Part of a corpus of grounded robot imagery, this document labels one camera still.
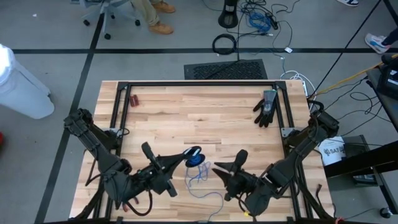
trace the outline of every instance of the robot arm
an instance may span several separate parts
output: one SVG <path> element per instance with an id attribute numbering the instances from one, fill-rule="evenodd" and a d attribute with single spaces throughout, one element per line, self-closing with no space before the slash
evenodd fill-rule
<path id="1" fill-rule="evenodd" d="M 227 170 L 219 169 L 213 171 L 223 180 L 227 193 L 225 200 L 237 198 L 239 203 L 242 194 L 246 193 L 244 204 L 252 216 L 260 215 L 268 207 L 271 197 L 280 198 L 287 190 L 289 183 L 294 180 L 295 171 L 300 162 L 323 140 L 336 136 L 338 121 L 323 110 L 311 114 L 308 127 L 302 131 L 292 131 L 285 139 L 284 144 L 292 148 L 291 153 L 282 160 L 271 164 L 259 177 L 249 174 L 241 169 L 246 161 L 248 153 L 241 150 L 236 156 L 235 162 L 215 164 Z M 319 217 L 332 218 L 329 216 L 311 193 L 303 184 L 296 180 L 298 187 L 302 190 L 304 197 L 308 199 L 314 211 Z"/>
<path id="2" fill-rule="evenodd" d="M 150 164 L 134 175 L 129 175 L 132 171 L 130 163 L 110 152 L 111 149 L 120 146 L 117 134 L 97 127 L 88 110 L 79 109 L 65 118 L 64 122 L 64 128 L 78 137 L 98 162 L 99 176 L 103 178 L 101 183 L 103 187 L 100 185 L 98 191 L 104 190 L 115 201 L 116 209 L 123 203 L 137 215 L 147 215 L 151 206 L 147 213 L 138 213 L 128 202 L 131 198 L 145 190 L 149 192 L 150 204 L 152 204 L 151 190 L 157 194 L 167 190 L 171 197 L 175 197 L 177 192 L 170 181 L 175 168 L 184 160 L 187 161 L 186 166 L 197 166 L 205 160 L 205 156 L 200 154 L 199 146 L 193 146 L 181 154 L 155 157 L 149 144 L 145 142 L 141 148 L 146 158 L 150 160 Z M 193 157 L 196 157 L 194 163 L 191 160 Z M 85 210 L 87 211 L 83 217 L 91 212 L 90 209 Z"/>

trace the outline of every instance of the black floor stripe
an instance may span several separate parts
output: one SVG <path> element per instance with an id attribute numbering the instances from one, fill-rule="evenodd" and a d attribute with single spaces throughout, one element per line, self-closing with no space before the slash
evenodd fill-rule
<path id="1" fill-rule="evenodd" d="M 14 54 L 88 54 L 90 49 L 13 49 Z"/>
<path id="2" fill-rule="evenodd" d="M 98 23 L 97 23 L 97 26 L 95 29 L 95 33 L 94 33 L 94 36 L 93 36 L 93 39 L 92 39 L 91 45 L 90 45 L 91 53 L 87 55 L 85 64 L 83 66 L 83 70 L 81 71 L 79 83 L 76 88 L 75 96 L 73 97 L 73 101 L 72 101 L 72 105 L 70 107 L 69 113 L 78 109 L 80 99 L 81 99 L 81 94 L 83 93 L 84 85 L 87 80 L 91 62 L 93 61 L 94 53 L 92 53 L 92 50 L 95 49 L 95 47 L 98 43 L 103 20 L 104 20 L 104 15 L 102 14 L 99 17 L 99 20 L 98 20 Z M 55 155 L 55 160 L 54 160 L 54 163 L 53 163 L 51 171 L 50 171 L 50 177 L 49 177 L 49 180 L 47 181 L 47 185 L 44 190 L 42 201 L 40 203 L 39 211 L 37 212 L 37 215 L 36 215 L 35 223 L 43 223 L 45 220 L 45 216 L 47 214 L 47 210 L 49 209 L 49 205 L 51 202 L 55 184 L 57 183 L 57 179 L 58 179 L 58 175 L 59 175 L 59 172 L 61 169 L 63 157 L 64 157 L 65 151 L 67 149 L 69 137 L 70 137 L 69 132 L 67 132 L 66 130 L 63 130 L 61 141 L 58 146 L 57 153 Z"/>
<path id="3" fill-rule="evenodd" d="M 292 48 L 294 53 L 374 54 L 370 48 Z M 213 49 L 13 49 L 15 54 L 204 54 Z M 286 53 L 284 49 L 240 48 L 240 53 Z M 387 53 L 398 53 L 391 48 Z"/>
<path id="4" fill-rule="evenodd" d="M 351 41 L 353 41 L 353 39 L 355 38 L 356 34 L 358 34 L 358 32 L 361 30 L 361 28 L 363 27 L 363 25 L 365 25 L 366 21 L 368 21 L 368 19 L 371 17 L 372 13 L 374 12 L 374 10 L 378 7 L 378 5 L 380 4 L 381 0 L 378 0 L 378 2 L 374 5 L 374 7 L 372 8 L 372 10 L 369 12 L 368 16 L 366 16 L 365 20 L 362 22 L 362 24 L 359 26 L 359 28 L 356 30 L 355 34 L 352 36 L 352 38 L 348 41 L 348 43 L 346 44 L 346 49 L 349 46 L 349 44 L 351 43 Z M 340 60 L 341 56 L 343 55 L 343 53 L 340 53 L 339 56 L 337 57 L 337 59 L 335 60 L 335 62 L 333 63 L 333 65 L 330 67 L 329 71 L 326 73 L 326 75 L 322 78 L 321 82 L 318 84 L 318 86 L 316 87 L 316 89 L 314 90 L 314 92 L 311 94 L 310 97 L 311 98 L 316 91 L 318 91 L 319 87 L 322 85 L 323 81 L 326 80 L 327 76 L 329 76 L 330 72 L 333 70 L 333 68 L 335 67 L 335 65 L 337 64 L 337 62 Z"/>
<path id="5" fill-rule="evenodd" d="M 388 11 L 390 12 L 392 19 L 398 26 L 398 15 L 397 15 L 396 11 L 394 10 L 394 8 L 392 7 L 390 0 L 383 0 L 383 1 L 384 1 L 384 4 L 386 5 Z"/>

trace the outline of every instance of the chair wheel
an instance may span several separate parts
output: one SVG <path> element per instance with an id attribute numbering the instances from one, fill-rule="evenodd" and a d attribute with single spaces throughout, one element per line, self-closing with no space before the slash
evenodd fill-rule
<path id="1" fill-rule="evenodd" d="M 379 213 L 383 218 L 391 218 L 392 215 L 389 208 L 382 208 L 380 209 Z"/>

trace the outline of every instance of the extension cord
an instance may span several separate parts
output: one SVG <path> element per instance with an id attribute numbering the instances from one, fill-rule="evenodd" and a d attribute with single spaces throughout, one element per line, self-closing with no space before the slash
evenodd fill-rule
<path id="1" fill-rule="evenodd" d="M 305 80 L 308 81 L 308 83 L 311 85 L 311 87 L 313 88 L 313 90 L 315 91 L 315 87 L 312 84 L 312 82 L 303 74 L 295 71 L 295 70 L 289 70 L 287 72 L 284 72 L 283 74 L 280 75 L 280 79 L 283 79 L 284 75 L 288 74 L 288 73 L 295 73 L 294 76 L 290 77 L 289 80 L 301 80 L 303 83 L 303 88 L 304 88 L 304 92 L 305 92 L 305 96 L 308 96 L 308 91 L 307 91 L 307 84 L 305 83 Z M 316 100 L 317 98 L 317 93 L 314 92 L 315 97 L 313 100 Z"/>
<path id="2" fill-rule="evenodd" d="M 302 80 L 302 83 L 303 83 L 303 88 L 304 88 L 305 97 L 308 97 L 307 85 L 305 84 L 305 81 L 304 81 L 304 80 Z"/>

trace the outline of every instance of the wooden table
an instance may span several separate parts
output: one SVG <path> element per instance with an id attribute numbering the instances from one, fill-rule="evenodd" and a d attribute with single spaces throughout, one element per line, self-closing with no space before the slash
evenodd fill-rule
<path id="1" fill-rule="evenodd" d="M 293 119 L 296 127 L 306 127 L 309 110 L 302 84 L 297 80 L 288 80 L 287 92 Z M 114 105 L 118 81 L 105 81 L 99 92 L 94 113 L 97 126 L 108 128 Z M 258 115 L 252 108 L 262 97 L 268 86 L 135 86 L 131 95 L 138 96 L 140 105 L 129 107 L 126 128 L 130 134 L 124 137 L 121 157 L 130 161 L 134 173 L 137 169 L 149 164 L 141 151 L 141 144 L 148 142 L 155 155 L 163 156 L 179 154 L 194 145 L 202 147 L 206 161 L 233 162 L 240 149 L 248 151 L 248 159 L 243 165 L 246 171 L 254 174 L 261 172 L 270 164 L 284 158 L 277 118 L 268 128 L 259 128 L 253 123 Z M 279 97 L 284 109 L 283 98 Z M 121 97 L 118 120 L 122 111 L 124 97 Z M 98 187 L 98 180 L 85 187 L 90 167 L 93 162 L 91 154 L 84 155 L 80 176 L 76 187 L 75 198 L 70 216 L 79 214 L 89 202 Z M 318 184 L 322 184 L 319 194 L 325 210 L 333 215 L 333 206 L 323 171 L 320 156 L 312 152 L 303 162 L 308 188 L 313 194 Z M 123 216 L 124 220 L 146 221 L 199 221 L 207 220 L 209 215 L 217 211 L 221 205 L 219 195 L 206 198 L 195 198 L 190 195 L 185 185 L 186 167 L 181 163 L 175 170 L 172 182 L 178 195 L 169 197 L 167 192 L 154 194 L 152 212 L 146 217 L 138 217 L 133 212 L 115 210 L 111 219 Z M 196 168 L 190 169 L 191 175 L 197 174 Z M 205 195 L 208 192 L 226 192 L 223 183 L 213 171 L 209 172 L 208 180 L 192 182 L 192 192 Z M 101 217 L 104 215 L 106 199 L 103 197 Z M 138 195 L 140 212 L 145 212 L 149 205 L 147 193 Z M 302 217 L 305 217 L 302 195 L 298 197 Z M 268 209 L 257 219 L 264 221 L 286 221 L 286 217 L 294 217 L 290 198 L 272 198 Z M 245 217 L 238 207 L 237 200 L 224 201 L 220 213 L 213 215 L 212 221 L 251 221 Z"/>

